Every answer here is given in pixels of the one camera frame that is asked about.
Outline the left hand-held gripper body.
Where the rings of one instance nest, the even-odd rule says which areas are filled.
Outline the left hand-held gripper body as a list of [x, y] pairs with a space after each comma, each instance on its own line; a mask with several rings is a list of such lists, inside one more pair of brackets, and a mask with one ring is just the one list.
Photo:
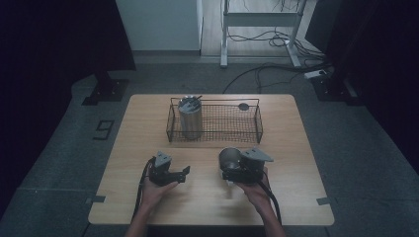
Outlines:
[[170, 173], [169, 168], [172, 158], [158, 151], [157, 154], [151, 159], [151, 168], [149, 170], [149, 180], [157, 186], [163, 187], [170, 183], [179, 183], [179, 175]]

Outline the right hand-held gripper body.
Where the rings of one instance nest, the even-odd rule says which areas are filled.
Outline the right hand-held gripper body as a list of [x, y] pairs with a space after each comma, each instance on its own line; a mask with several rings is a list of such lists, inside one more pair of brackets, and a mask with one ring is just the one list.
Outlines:
[[241, 151], [239, 161], [240, 171], [243, 174], [241, 181], [228, 181], [231, 183], [254, 184], [263, 179], [263, 170], [266, 162], [274, 159], [257, 147]]

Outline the black wire basket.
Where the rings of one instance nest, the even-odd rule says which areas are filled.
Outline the black wire basket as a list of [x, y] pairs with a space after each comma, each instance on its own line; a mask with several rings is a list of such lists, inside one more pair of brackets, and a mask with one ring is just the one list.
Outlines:
[[[208, 99], [201, 97], [203, 131], [198, 139], [187, 139], [181, 130], [178, 103], [183, 98], [172, 98], [168, 112], [166, 134], [170, 142], [235, 141], [260, 143], [263, 124], [258, 99]], [[238, 108], [249, 105], [248, 111]]]

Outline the tall steel cup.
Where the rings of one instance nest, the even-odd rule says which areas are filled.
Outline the tall steel cup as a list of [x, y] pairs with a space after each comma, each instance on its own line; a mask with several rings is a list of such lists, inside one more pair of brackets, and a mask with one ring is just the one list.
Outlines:
[[178, 111], [180, 115], [182, 134], [187, 139], [198, 139], [202, 135], [203, 131], [202, 103], [201, 106], [194, 111], [184, 111], [180, 108], [181, 100], [178, 103]]

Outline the person's left hand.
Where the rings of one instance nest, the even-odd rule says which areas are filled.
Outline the person's left hand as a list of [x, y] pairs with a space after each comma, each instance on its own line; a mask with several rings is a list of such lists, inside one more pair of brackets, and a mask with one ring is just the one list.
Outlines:
[[150, 181], [149, 174], [147, 172], [142, 182], [142, 195], [140, 200], [140, 206], [148, 208], [155, 207], [165, 195], [167, 195], [171, 190], [173, 190], [177, 186], [177, 182], [172, 182], [163, 187], [155, 185]]

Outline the person's right hand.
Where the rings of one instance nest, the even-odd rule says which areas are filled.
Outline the person's right hand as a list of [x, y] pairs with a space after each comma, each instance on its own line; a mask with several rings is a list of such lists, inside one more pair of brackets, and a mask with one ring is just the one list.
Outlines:
[[259, 184], [242, 184], [236, 183], [244, 194], [248, 197], [249, 201], [257, 208], [265, 208], [271, 206], [271, 201], [269, 196], [263, 190]]

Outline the dark utensils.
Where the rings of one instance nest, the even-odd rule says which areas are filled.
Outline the dark utensils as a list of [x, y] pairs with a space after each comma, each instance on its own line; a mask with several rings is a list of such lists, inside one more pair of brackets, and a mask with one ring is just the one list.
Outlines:
[[184, 111], [194, 111], [201, 106], [200, 98], [196, 96], [185, 96], [181, 100], [180, 108]]

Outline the black floor tape mark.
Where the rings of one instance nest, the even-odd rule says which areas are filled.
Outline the black floor tape mark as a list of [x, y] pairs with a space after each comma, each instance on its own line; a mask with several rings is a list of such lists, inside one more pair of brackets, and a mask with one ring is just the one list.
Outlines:
[[107, 140], [112, 132], [114, 121], [112, 119], [102, 119], [98, 122], [95, 129], [94, 140]]

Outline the black stand base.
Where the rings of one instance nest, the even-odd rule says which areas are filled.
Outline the black stand base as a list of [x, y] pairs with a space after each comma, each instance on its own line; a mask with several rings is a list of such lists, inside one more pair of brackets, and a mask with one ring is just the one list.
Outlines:
[[348, 106], [364, 104], [349, 78], [340, 72], [327, 73], [322, 70], [309, 81], [317, 99], [321, 102], [344, 102]]
[[129, 81], [127, 79], [112, 79], [107, 71], [94, 73], [97, 84], [83, 106], [97, 106], [100, 102], [120, 102], [126, 92]]

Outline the white power strip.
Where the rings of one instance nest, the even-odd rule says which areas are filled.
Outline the white power strip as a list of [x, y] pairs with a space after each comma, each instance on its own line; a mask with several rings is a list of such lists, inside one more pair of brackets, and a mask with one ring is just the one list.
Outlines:
[[304, 78], [305, 79], [311, 79], [311, 78], [324, 76], [324, 75], [327, 75], [327, 72], [324, 69], [321, 69], [321, 70], [315, 70], [315, 71], [310, 71], [310, 72], [304, 73]]

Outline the white cabinet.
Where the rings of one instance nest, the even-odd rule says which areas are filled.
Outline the white cabinet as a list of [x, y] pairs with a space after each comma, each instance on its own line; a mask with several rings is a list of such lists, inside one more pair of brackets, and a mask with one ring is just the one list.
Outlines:
[[200, 51], [203, 0], [116, 0], [133, 51]]

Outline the dark curtain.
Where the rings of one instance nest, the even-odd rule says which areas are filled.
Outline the dark curtain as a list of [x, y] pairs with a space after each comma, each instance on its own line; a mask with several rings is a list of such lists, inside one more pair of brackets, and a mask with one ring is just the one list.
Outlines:
[[419, 0], [317, 0], [305, 38], [419, 172]]
[[0, 218], [71, 101], [135, 64], [116, 0], [0, 0]]

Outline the white desk frame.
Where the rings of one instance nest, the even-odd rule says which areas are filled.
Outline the white desk frame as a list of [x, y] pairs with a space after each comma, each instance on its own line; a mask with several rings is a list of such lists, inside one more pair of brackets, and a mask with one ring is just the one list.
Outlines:
[[240, 13], [229, 12], [229, 0], [221, 0], [222, 38], [220, 45], [220, 67], [228, 65], [227, 32], [230, 27], [282, 27], [292, 28], [286, 39], [286, 50], [294, 67], [301, 67], [295, 46], [296, 35], [303, 17], [307, 0], [302, 0], [295, 12]]

